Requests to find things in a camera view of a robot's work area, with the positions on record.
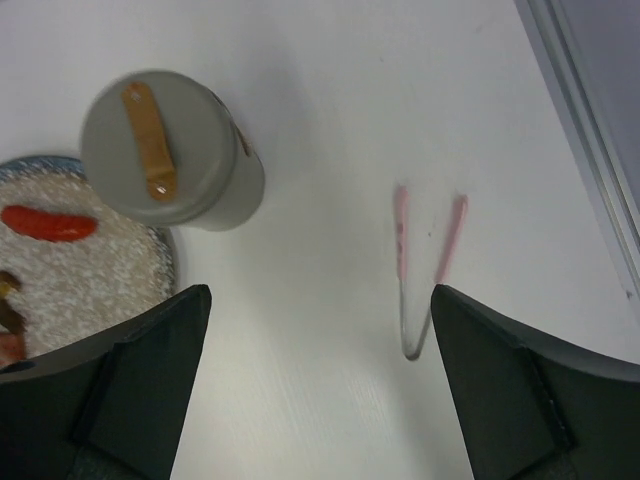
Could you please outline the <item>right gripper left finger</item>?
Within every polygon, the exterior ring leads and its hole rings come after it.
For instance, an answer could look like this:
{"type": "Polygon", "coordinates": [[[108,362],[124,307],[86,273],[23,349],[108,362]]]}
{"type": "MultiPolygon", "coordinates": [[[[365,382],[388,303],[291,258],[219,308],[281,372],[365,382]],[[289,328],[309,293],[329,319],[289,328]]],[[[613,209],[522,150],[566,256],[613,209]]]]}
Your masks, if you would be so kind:
{"type": "Polygon", "coordinates": [[[211,310],[193,285],[1,370],[4,479],[168,479],[211,310]]]}

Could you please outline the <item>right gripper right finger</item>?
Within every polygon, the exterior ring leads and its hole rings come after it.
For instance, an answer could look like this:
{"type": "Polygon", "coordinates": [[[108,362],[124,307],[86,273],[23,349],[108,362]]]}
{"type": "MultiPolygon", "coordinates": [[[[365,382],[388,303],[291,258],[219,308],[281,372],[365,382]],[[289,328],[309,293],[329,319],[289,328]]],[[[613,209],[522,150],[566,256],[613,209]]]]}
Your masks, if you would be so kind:
{"type": "Polygon", "coordinates": [[[450,286],[435,287],[431,315],[475,478],[638,478],[638,365],[450,286]]]}

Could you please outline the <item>grey cylindrical container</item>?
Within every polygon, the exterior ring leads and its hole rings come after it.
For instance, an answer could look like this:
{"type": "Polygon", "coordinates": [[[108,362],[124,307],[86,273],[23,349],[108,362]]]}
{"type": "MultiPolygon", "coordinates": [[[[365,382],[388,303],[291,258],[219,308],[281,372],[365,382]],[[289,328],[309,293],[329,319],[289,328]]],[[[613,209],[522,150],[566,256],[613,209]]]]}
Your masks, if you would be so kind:
{"type": "Polygon", "coordinates": [[[205,185],[194,213],[186,217],[180,226],[223,232],[244,224],[258,210],[264,198],[266,177],[258,154],[225,103],[212,90],[210,95],[230,125],[233,144],[231,152],[223,156],[226,161],[222,162],[229,166],[229,172],[224,175],[220,186],[205,185]]]}

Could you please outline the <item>grey round lid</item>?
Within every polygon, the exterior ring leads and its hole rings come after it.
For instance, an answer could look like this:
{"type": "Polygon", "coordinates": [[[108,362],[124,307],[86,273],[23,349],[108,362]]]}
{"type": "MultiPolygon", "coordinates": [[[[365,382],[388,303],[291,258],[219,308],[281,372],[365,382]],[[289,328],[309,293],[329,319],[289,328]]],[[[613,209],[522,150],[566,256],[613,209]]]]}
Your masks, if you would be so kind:
{"type": "Polygon", "coordinates": [[[186,224],[223,194],[242,146],[227,108],[171,71],[140,71],[105,87],[83,123],[80,159],[100,199],[154,226],[186,224]]]}

